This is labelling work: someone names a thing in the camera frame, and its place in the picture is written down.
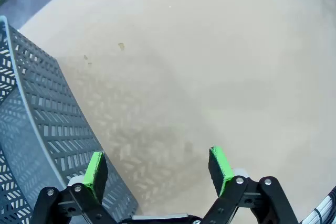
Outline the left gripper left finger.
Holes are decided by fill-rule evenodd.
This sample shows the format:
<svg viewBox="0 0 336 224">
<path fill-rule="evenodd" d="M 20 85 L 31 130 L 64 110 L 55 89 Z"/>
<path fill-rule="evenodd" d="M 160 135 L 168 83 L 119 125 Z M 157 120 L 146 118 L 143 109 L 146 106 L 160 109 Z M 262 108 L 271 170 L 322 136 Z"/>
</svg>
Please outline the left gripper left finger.
<svg viewBox="0 0 336 224">
<path fill-rule="evenodd" d="M 81 182 L 62 191 L 55 187 L 40 191 L 31 223 L 70 223 L 76 216 L 82 216 L 85 223 L 115 223 L 102 205 L 107 178 L 104 153 L 94 152 Z"/>
</svg>

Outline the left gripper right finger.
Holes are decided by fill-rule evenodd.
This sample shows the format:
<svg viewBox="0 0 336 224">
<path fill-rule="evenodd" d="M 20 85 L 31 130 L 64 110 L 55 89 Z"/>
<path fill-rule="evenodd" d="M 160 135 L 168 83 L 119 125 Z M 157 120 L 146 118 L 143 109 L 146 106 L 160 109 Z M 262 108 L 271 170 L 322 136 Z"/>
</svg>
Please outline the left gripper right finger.
<svg viewBox="0 0 336 224">
<path fill-rule="evenodd" d="M 258 182 L 235 175 L 223 150 L 209 149 L 208 170 L 218 198 L 202 223 L 231 223 L 239 208 L 248 208 L 258 223 L 298 223 L 277 178 L 266 176 Z"/>
</svg>

